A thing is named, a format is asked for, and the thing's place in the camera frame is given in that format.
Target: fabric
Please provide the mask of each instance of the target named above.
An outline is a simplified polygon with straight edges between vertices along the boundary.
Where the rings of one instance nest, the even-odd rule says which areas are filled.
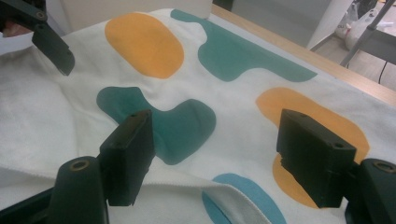
[[[31,41],[32,36],[33,33],[14,36],[12,38],[0,36],[0,55],[31,47],[33,45]]]
[[[157,156],[134,207],[109,208],[111,223],[344,223],[346,203],[318,209],[281,167],[282,108],[346,139],[356,162],[396,162],[394,107],[217,17],[132,13],[64,40],[69,77],[35,48],[0,57],[0,166],[53,179],[151,109]],[[10,194],[1,185],[2,207]]]

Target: teal blob pattern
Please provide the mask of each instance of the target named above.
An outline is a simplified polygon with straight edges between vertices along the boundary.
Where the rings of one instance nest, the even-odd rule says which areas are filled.
[[[117,123],[134,112],[150,109],[156,154],[169,165],[183,161],[198,150],[216,126],[214,111],[200,101],[190,99],[172,110],[161,111],[150,105],[137,87],[104,88],[96,102]]]
[[[223,81],[233,81],[251,68],[268,69],[292,82],[307,81],[316,75],[210,21],[176,9],[172,10],[171,17],[179,21],[198,22],[203,26],[207,41],[199,48],[199,60],[212,75]]]
[[[243,192],[267,218],[275,224],[286,224],[286,220],[271,197],[265,193],[259,185],[250,179],[240,175],[225,174],[216,176],[213,181],[221,184],[229,184]],[[206,212],[215,224],[229,224],[229,219],[221,212],[221,210],[213,203],[210,198],[203,193],[202,199]]]

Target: black clamp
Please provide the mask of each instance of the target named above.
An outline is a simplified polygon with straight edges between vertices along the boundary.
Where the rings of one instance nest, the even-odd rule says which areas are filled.
[[[396,165],[378,159],[354,162],[356,148],[310,118],[283,109],[276,151],[319,207],[348,200],[346,223],[396,223]]]
[[[63,164],[55,187],[0,211],[2,224],[108,224],[110,206],[134,204],[155,156],[151,111],[129,116],[95,157]]]
[[[75,65],[73,53],[47,24],[45,0],[0,0],[0,31],[6,21],[13,21],[34,32],[32,42],[58,70],[68,76]]]

